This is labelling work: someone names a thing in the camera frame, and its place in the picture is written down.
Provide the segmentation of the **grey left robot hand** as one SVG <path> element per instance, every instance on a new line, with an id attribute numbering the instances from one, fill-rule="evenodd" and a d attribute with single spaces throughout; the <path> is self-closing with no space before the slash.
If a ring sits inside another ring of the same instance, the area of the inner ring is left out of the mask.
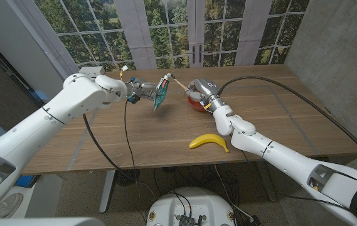
<path id="1" fill-rule="evenodd" d="M 162 96 L 160 90 L 153 84 L 143 78 L 132 77 L 126 83 L 127 87 L 127 100 L 135 104 L 140 99 L 155 100 L 157 96 Z"/>

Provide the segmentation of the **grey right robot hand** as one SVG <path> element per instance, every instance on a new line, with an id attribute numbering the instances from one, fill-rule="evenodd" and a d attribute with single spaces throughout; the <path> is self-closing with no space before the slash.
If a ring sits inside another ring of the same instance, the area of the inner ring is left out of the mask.
<path id="1" fill-rule="evenodd" d="M 188 85 L 186 95 L 202 106 L 203 110 L 213 113 L 220 107 L 226 105 L 218 94 L 220 88 L 208 78 L 194 79 Z"/>

